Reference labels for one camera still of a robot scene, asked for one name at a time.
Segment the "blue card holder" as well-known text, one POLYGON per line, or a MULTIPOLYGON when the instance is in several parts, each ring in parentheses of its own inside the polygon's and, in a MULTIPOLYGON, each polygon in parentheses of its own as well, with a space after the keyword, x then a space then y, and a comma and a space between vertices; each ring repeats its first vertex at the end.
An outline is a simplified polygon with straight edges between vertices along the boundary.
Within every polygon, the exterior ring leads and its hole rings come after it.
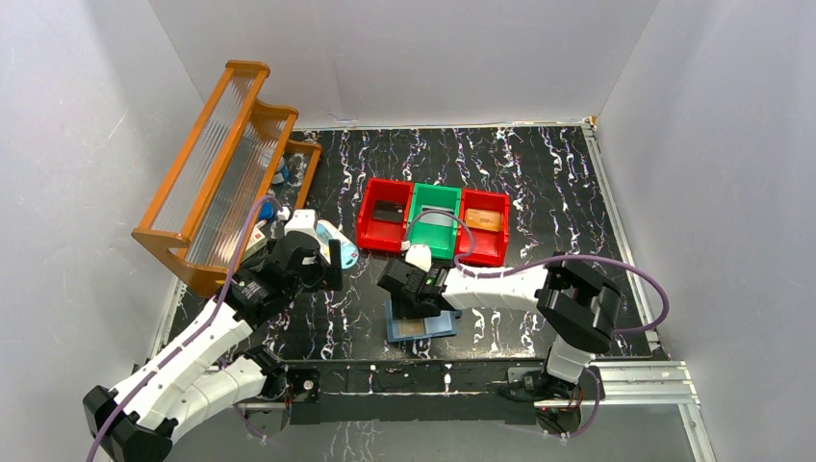
POLYGON ((418 320, 399 320, 391 301, 385 304, 386 338, 389 343, 455 336, 461 311, 443 311, 438 317, 418 320))

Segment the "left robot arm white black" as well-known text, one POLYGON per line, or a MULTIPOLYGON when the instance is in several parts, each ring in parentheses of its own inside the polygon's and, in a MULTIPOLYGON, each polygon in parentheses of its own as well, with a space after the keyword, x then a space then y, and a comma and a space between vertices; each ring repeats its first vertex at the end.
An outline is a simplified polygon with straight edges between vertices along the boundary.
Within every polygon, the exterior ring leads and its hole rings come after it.
POLYGON ((293 370, 268 347, 225 354, 302 294, 343 286, 342 244, 292 231, 255 262, 235 265, 194 321, 111 388, 93 387, 83 406, 99 450, 114 461, 163 461, 190 430, 222 410, 259 398, 290 406, 313 373, 293 370))

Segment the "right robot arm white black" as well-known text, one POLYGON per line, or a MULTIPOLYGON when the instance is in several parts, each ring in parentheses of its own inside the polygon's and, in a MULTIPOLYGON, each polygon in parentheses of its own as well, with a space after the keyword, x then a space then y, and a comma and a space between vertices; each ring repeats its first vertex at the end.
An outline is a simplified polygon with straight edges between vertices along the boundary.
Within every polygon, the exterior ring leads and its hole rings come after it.
POLYGON ((400 319, 421 319, 471 308, 511 309, 541 314, 554 330, 542 372, 544 390, 567 398, 599 355, 609 351, 623 304, 619 287, 573 255, 525 268, 428 269, 391 259, 377 280, 400 319))

